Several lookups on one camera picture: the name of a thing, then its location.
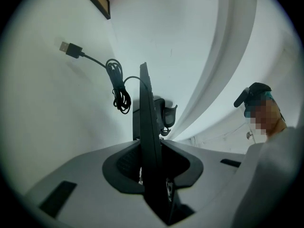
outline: usb cable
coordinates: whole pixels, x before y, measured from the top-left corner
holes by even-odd
[[[104,67],[113,85],[113,90],[112,90],[112,94],[114,95],[113,105],[118,110],[120,110],[122,114],[127,114],[130,111],[132,102],[128,92],[125,89],[124,84],[130,78],[137,78],[144,84],[144,82],[139,77],[130,76],[127,77],[125,80],[123,80],[123,68],[116,59],[109,59],[104,65],[101,62],[97,61],[96,59],[87,56],[84,52],[82,52],[81,47],[74,45],[72,43],[68,44],[66,42],[62,42],[59,50],[65,52],[67,55],[74,58],[79,58],[79,56],[86,57],[98,63],[102,67]]]

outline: black slot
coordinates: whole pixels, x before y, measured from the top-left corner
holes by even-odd
[[[226,165],[234,166],[234,167],[239,167],[242,163],[242,162],[233,161],[233,160],[229,160],[229,159],[222,159],[220,162],[223,164],[226,164]]]
[[[77,184],[72,182],[61,182],[43,201],[39,208],[49,216],[55,218],[76,186]]]

